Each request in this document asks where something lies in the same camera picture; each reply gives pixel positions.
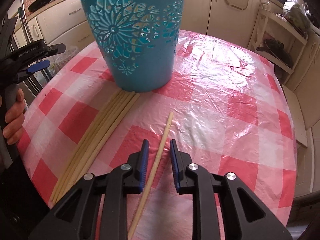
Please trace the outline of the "person's left hand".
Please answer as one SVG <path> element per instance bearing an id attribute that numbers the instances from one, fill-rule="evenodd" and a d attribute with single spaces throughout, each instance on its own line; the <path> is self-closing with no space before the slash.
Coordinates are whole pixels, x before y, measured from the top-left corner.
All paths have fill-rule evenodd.
<path id="1" fill-rule="evenodd" d="M 7 126 L 3 129 L 3 137 L 8 145 L 17 143 L 23 135 L 25 100 L 23 90 L 17 90 L 16 101 L 5 115 Z"/>

